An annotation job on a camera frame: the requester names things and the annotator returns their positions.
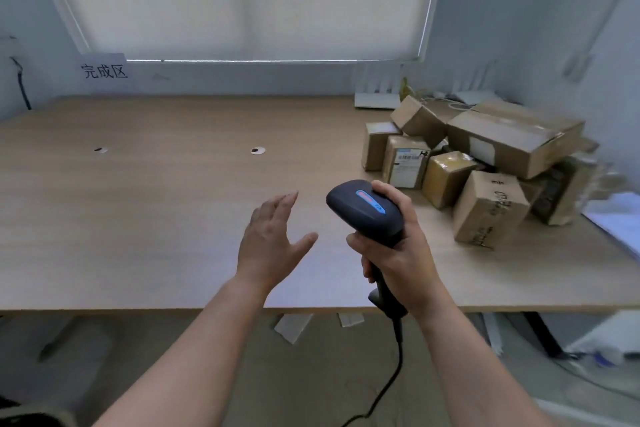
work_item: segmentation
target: person's left hand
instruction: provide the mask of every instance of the person's left hand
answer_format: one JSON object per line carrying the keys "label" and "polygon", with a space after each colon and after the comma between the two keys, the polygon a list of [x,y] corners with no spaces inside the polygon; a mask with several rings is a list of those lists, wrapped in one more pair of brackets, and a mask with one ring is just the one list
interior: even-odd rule
{"label": "person's left hand", "polygon": [[253,210],[238,251],[236,278],[256,286],[265,297],[282,282],[318,238],[309,233],[293,245],[287,238],[287,221],[298,191],[272,197]]}

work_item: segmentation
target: pile of cardboard boxes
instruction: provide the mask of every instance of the pile of cardboard boxes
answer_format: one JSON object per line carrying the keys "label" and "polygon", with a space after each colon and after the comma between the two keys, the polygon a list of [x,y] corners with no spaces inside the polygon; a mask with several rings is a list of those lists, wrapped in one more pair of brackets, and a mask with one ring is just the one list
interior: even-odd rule
{"label": "pile of cardboard boxes", "polygon": [[367,124],[362,165],[395,187],[421,189],[437,209],[453,206],[457,241],[496,248],[529,211],[566,225],[616,182],[583,129],[582,120],[505,101],[461,108],[408,96],[391,122]]}

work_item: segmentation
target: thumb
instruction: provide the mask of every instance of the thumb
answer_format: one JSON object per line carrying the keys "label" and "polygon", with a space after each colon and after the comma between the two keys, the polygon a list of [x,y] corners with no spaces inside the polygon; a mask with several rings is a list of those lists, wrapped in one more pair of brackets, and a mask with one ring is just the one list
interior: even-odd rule
{"label": "thumb", "polygon": [[380,243],[359,233],[349,235],[347,244],[379,268],[390,267],[397,253],[396,250],[380,245]]}
{"label": "thumb", "polygon": [[308,233],[299,241],[291,245],[293,258],[298,263],[302,258],[311,250],[311,247],[316,243],[318,239],[317,233]]}

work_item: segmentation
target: person's left arm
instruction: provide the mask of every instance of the person's left arm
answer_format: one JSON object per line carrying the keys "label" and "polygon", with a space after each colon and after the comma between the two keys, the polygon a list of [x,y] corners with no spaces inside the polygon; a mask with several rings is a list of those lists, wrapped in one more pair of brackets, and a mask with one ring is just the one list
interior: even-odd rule
{"label": "person's left arm", "polygon": [[222,423],[251,327],[273,289],[317,240],[287,239],[298,193],[276,196],[253,211],[235,277],[95,427],[210,427]]}

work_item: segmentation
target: wooden table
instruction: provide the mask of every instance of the wooden table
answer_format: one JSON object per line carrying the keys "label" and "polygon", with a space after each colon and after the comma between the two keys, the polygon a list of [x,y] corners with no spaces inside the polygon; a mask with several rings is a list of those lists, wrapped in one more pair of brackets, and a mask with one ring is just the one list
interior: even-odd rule
{"label": "wooden table", "polygon": [[[253,208],[295,189],[291,239],[320,238],[266,306],[372,310],[349,228],[324,197],[372,177],[360,167],[364,123],[386,118],[348,97],[178,97],[68,98],[5,121],[0,310],[201,308],[233,275]],[[585,219],[527,220],[491,252],[455,243],[449,213],[411,195],[465,310],[640,307],[640,265]]]}

